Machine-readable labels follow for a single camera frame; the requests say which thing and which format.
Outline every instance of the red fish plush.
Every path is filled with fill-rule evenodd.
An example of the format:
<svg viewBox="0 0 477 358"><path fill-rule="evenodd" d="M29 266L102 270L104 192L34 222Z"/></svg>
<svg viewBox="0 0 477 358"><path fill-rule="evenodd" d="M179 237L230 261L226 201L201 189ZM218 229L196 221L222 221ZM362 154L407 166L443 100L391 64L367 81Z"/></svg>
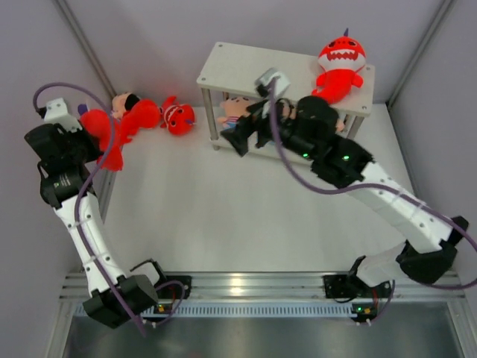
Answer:
<svg viewBox="0 0 477 358"><path fill-rule="evenodd" d="M176 96L168 97L160 108L164 119L161 128L166 128L175 136L191 131L195 124L194 110L189 104L176 104Z"/></svg>
<svg viewBox="0 0 477 358"><path fill-rule="evenodd" d="M155 128L160 119L159 108L152 100L139 100L122 116L120 143L129 143L140 128Z"/></svg>
<svg viewBox="0 0 477 358"><path fill-rule="evenodd" d="M316 80L312 95L323 98L329 104L341 101L353 86L361 87L363 78L358 74L366 65L366 53L358 41L348 37L348 29L342 37L330 42L318 56L323 73Z"/></svg>
<svg viewBox="0 0 477 358"><path fill-rule="evenodd" d="M99 150L105 152L111 138L110 120L103 110L89 110L80 117L84 129L99 140ZM124 165L119 139L119 125L115 123L115 136L113 147L101 168L114 172L122 170Z"/></svg>

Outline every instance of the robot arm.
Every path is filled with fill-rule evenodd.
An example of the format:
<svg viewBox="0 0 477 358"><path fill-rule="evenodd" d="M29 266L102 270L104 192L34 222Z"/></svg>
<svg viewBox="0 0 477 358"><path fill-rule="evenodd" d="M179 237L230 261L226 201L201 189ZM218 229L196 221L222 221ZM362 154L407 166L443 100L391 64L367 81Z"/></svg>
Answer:
<svg viewBox="0 0 477 358"><path fill-rule="evenodd" d="M289 80L275 69L268 70L256 82L256 91L265 100L250 106L250 115L242 116L235 128L221 132L241 156L248 152L247 140L254 132L257 132L257 148L274 140L269 118L271 104L266 100L272 79L275 80L275 86L272 87L274 97L283 95L290 84ZM283 101L278 100L274 112L282 113L283 105ZM409 277L427 284L438 280L450 269L457 254L455 245L462 236L446 222L423 211L425 203L396 183L358 143L337 135L335 126L338 113L326 101L308 96L300 99L296 106L296 119L282 117L277 120L282 146L310 160L312 172L319 178L338 188L337 192L349 192L349 195L378 213L406 238L405 242L388 251L358 258L349 274L339 280L339 284L346 289L340 287L336 291L363 296L362 293L369 291L369 288L399 277ZM386 185L396 194L373 187L347 190L348 186L357 183ZM403 195L420 204L416 207ZM467 229L468 222L465 219L457 217L452 220L459 227Z"/></svg>
<svg viewBox="0 0 477 358"><path fill-rule="evenodd" d="M90 296L83 303L86 313L108 327L118 327L130 319L131 313L138 315L158 301L154 287L164 281L165 275L152 260L138 265L133 273L121 266L108 245L92 186L82 198L78 197L89 176L85 164L102 155L97 141L68 113L61 98L47 103L42 117L45 124L25 136L40 157L40 194L68 229L80 255ZM77 200L79 222L75 220ZM129 313L117 295L128 302Z"/></svg>

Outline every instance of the white wall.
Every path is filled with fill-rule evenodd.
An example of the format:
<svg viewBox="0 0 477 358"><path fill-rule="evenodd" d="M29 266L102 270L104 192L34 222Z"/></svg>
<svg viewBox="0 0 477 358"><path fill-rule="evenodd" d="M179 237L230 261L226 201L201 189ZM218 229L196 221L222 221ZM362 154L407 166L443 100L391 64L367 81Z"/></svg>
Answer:
<svg viewBox="0 0 477 358"><path fill-rule="evenodd" d="M392 112L423 199L470 221L477 238L477 1L456 2ZM456 268L477 277L477 254L459 245ZM467 292L477 317L477 289Z"/></svg>
<svg viewBox="0 0 477 358"><path fill-rule="evenodd" d="M346 27L389 98L438 0L70 0L113 85L198 104L195 83L217 41L316 54Z"/></svg>
<svg viewBox="0 0 477 358"><path fill-rule="evenodd" d="M31 97L71 81L106 98L51 1L9 1L0 12L0 355L41 357L66 273L79 259L39 195L37 157L23 136L41 123ZM51 91L83 101L71 90Z"/></svg>

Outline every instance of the cartoon face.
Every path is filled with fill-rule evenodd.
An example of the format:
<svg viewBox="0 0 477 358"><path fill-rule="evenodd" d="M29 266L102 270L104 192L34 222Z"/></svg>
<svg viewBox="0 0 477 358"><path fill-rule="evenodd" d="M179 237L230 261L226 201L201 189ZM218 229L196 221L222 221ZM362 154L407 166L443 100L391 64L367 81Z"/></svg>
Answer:
<svg viewBox="0 0 477 358"><path fill-rule="evenodd" d="M117 95L115 98L113 98L112 115L115 119L121 119L122 116L126 113L126 100L130 94L130 92L122 93L121 95Z"/></svg>
<svg viewBox="0 0 477 358"><path fill-rule="evenodd" d="M358 41L342 36L325 46L318 56L318 64L325 71L352 69L357 72L366 64L366 54Z"/></svg>
<svg viewBox="0 0 477 358"><path fill-rule="evenodd" d="M224 108L226 116L243 116L250 105L251 101L247 97L232 97L221 102L221 107Z"/></svg>
<svg viewBox="0 0 477 358"><path fill-rule="evenodd" d="M186 134L194 127L194 110L188 104L166 111L165 115L168 117L165 120L168 123L169 132L175 136Z"/></svg>

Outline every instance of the doll face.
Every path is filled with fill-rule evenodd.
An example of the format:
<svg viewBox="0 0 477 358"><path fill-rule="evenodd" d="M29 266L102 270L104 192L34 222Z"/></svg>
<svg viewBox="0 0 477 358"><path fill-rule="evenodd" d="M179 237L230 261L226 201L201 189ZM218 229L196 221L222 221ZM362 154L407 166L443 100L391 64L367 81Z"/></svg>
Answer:
<svg viewBox="0 0 477 358"><path fill-rule="evenodd" d="M247 107L252 104L247 97L232 97L223 101L221 107L224 108L226 116L243 116L247 112Z"/></svg>
<svg viewBox="0 0 477 358"><path fill-rule="evenodd" d="M130 92L117 95L113 98L113 117L115 119L121 119L124 113L126 113L126 99L130 95Z"/></svg>
<svg viewBox="0 0 477 358"><path fill-rule="evenodd" d="M325 71L333 69L358 71L366 64L366 54L358 41L342 36L325 46L318 56L318 63Z"/></svg>

